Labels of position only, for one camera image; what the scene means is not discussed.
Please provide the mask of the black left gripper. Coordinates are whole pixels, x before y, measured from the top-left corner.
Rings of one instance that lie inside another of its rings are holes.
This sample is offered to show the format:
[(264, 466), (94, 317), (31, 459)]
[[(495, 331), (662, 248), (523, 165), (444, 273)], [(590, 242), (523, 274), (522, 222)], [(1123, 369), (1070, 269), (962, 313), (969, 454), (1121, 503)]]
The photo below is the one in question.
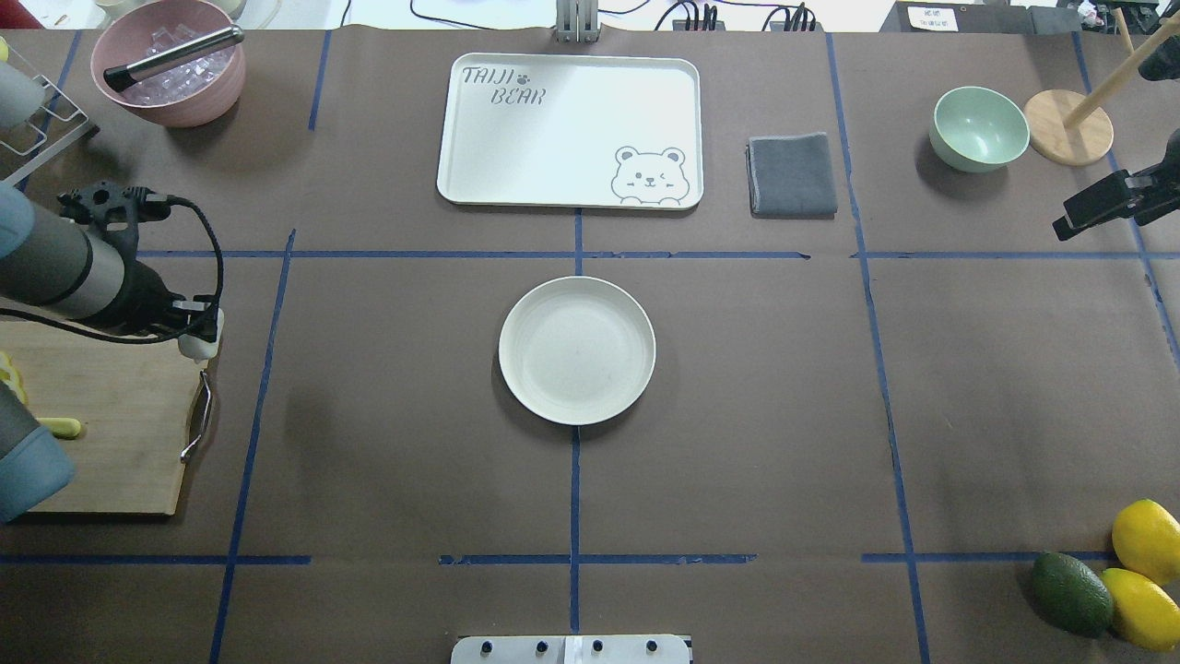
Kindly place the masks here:
[(76, 223), (86, 241), (88, 255), (72, 290), (55, 302), (55, 313), (109, 335), (178, 329), (178, 340), (185, 343), (219, 343), (224, 316), (218, 295), (182, 298), (136, 257), (138, 224), (171, 213), (164, 195), (100, 182), (57, 198), (64, 218)]

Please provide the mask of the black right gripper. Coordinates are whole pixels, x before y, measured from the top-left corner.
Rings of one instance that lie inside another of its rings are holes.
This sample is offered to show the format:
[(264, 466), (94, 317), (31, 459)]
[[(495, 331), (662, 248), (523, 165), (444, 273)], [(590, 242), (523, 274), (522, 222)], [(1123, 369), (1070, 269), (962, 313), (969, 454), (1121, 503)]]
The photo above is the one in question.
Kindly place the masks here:
[(1163, 157), (1155, 165), (1128, 172), (1112, 172), (1063, 202), (1066, 215), (1053, 223), (1057, 239), (1076, 235), (1113, 219), (1133, 219), (1147, 226), (1179, 208), (1179, 130), (1169, 136)]

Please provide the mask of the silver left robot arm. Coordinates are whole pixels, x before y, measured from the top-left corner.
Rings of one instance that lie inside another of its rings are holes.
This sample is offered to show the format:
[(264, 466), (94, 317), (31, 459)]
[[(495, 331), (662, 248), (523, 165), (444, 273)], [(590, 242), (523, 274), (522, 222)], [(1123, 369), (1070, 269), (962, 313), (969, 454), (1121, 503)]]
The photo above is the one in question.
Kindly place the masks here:
[[(219, 351), (225, 261), (206, 215), (177, 195), (146, 186), (94, 184), (59, 196), (60, 210), (35, 205), (4, 185), (1, 285), (11, 318), (124, 346), (177, 341), (194, 362)], [(143, 222), (186, 208), (212, 246), (214, 291), (186, 298), (138, 257)]]

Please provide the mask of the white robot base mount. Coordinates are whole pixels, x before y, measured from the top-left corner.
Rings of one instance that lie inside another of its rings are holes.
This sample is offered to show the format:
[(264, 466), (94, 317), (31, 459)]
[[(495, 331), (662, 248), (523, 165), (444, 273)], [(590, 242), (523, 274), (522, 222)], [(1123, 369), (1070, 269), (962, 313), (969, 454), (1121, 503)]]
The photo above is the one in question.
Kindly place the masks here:
[(451, 663), (691, 663), (682, 635), (481, 635), (455, 642)]

